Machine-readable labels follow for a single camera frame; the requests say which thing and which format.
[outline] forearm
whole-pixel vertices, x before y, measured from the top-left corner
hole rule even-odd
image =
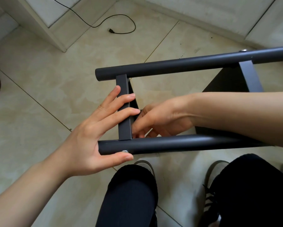
[[[195,126],[239,133],[283,147],[283,92],[207,92],[187,96]]]
[[[0,227],[31,226],[66,179],[48,158],[29,168],[0,195]]]

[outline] metal frame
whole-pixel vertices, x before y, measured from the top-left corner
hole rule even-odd
[[[121,87],[118,96],[121,96],[133,93],[129,80],[132,77],[222,68],[203,92],[263,92],[253,64],[278,61],[283,61],[283,47],[98,68],[95,75],[98,81],[116,80],[116,84]],[[120,110],[126,107],[138,108],[136,100],[126,103]],[[132,154],[142,154],[267,146],[242,135],[204,127],[196,127],[195,135],[132,139],[131,125],[135,119],[136,116],[130,116],[119,123],[119,140],[99,141],[100,154],[124,150]]]

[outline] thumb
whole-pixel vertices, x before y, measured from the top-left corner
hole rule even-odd
[[[114,166],[118,166],[127,161],[133,160],[133,155],[130,153],[117,152],[111,155],[101,155],[97,160],[97,172]]]

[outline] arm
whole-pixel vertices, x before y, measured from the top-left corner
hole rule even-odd
[[[116,112],[135,98],[131,94],[115,99],[119,92],[120,87],[115,87],[55,152],[28,169],[0,195],[0,227],[31,226],[67,178],[93,174],[133,159],[129,153],[101,156],[98,152],[97,142],[107,130],[140,112],[134,108]]]
[[[178,122],[186,126],[172,133],[174,128],[170,125]],[[176,135],[192,126],[231,131],[283,147],[283,92],[206,92],[180,96],[158,106],[149,105],[132,129],[143,137],[152,127],[156,135],[166,130]]]

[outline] left hand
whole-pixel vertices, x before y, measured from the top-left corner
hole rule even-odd
[[[135,99],[135,94],[116,98],[120,90],[116,86],[91,116],[78,125],[45,161],[53,160],[65,177],[71,177],[94,174],[133,160],[133,155],[129,153],[118,152],[102,156],[98,152],[98,140],[106,131],[125,118],[140,113],[139,109],[131,107],[116,112],[125,103]]]

